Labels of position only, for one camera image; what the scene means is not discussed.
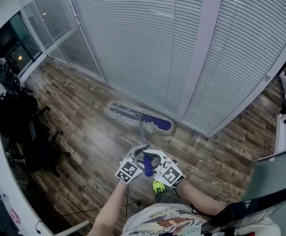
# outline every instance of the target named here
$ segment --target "mop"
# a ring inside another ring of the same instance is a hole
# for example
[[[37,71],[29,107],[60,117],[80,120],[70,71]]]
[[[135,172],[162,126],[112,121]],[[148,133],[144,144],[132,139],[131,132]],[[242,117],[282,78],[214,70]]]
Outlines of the mop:
[[[137,115],[142,117],[143,128],[152,134],[171,136],[175,132],[174,122],[160,114],[139,107],[130,107],[123,102],[111,101],[105,113],[122,124],[139,127]]]

